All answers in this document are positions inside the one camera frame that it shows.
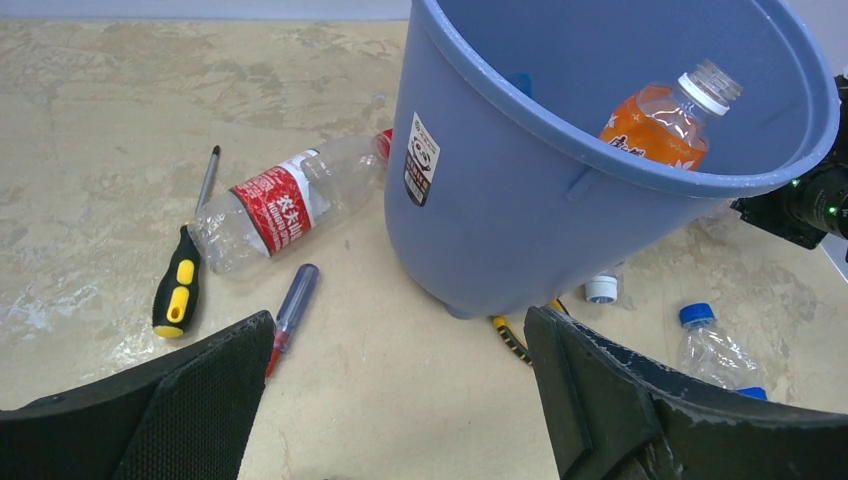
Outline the blue plastic bin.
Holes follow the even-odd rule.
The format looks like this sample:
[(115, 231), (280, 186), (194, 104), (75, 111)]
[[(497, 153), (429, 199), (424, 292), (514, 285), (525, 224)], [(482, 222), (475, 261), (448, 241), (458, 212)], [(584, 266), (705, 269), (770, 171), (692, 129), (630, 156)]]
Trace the blue plastic bin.
[[(600, 140), (627, 97), (706, 60), (743, 91), (698, 169)], [(784, 1), (415, 1), (386, 226), (453, 316), (509, 314), (813, 169), (839, 115), (831, 64)]]

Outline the orange tea bottle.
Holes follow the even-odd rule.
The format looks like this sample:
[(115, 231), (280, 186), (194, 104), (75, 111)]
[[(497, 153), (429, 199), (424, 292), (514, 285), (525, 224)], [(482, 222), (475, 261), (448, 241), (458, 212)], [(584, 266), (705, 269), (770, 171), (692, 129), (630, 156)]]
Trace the orange tea bottle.
[(709, 151), (706, 125), (723, 117), (743, 87), (705, 60), (673, 85), (651, 83), (628, 97), (599, 134), (607, 145), (679, 169), (698, 169)]

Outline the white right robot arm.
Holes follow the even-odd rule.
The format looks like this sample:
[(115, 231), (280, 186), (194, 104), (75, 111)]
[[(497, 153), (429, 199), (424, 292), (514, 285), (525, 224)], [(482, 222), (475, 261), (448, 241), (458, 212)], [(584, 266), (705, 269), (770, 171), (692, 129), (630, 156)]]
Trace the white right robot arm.
[(808, 250), (828, 234), (847, 238), (847, 74), (836, 76), (835, 83), (839, 129), (823, 160), (773, 192), (730, 205), (743, 222)]

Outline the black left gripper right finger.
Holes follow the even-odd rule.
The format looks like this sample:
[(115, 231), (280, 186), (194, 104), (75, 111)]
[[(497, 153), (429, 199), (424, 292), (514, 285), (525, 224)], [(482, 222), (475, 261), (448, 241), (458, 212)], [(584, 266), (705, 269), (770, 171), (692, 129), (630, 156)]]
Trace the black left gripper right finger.
[(847, 418), (716, 387), (550, 307), (524, 322), (563, 479), (843, 479)]

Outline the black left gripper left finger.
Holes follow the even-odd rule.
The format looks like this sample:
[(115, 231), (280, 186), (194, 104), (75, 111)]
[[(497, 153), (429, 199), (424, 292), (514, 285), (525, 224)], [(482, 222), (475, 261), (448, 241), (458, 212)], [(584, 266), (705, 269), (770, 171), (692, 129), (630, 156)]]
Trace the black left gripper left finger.
[(275, 325), (259, 311), (192, 345), (1, 413), (4, 479), (235, 479)]

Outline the clear bottle red label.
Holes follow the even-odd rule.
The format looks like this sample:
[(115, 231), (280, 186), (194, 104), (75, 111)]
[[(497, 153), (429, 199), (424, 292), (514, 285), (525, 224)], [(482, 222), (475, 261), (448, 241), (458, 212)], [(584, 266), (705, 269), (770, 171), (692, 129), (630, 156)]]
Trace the clear bottle red label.
[(382, 181), (392, 136), (323, 142), (211, 198), (188, 224), (201, 257), (215, 274), (235, 272), (357, 213)]

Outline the small clear bottle blue cap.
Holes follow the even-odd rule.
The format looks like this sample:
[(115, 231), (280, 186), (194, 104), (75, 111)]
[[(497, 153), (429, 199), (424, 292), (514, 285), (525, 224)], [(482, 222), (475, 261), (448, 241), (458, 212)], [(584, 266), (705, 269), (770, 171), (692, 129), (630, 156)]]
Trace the small clear bottle blue cap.
[(722, 329), (709, 304), (684, 306), (679, 321), (684, 330), (682, 372), (748, 397), (768, 399), (761, 367)]

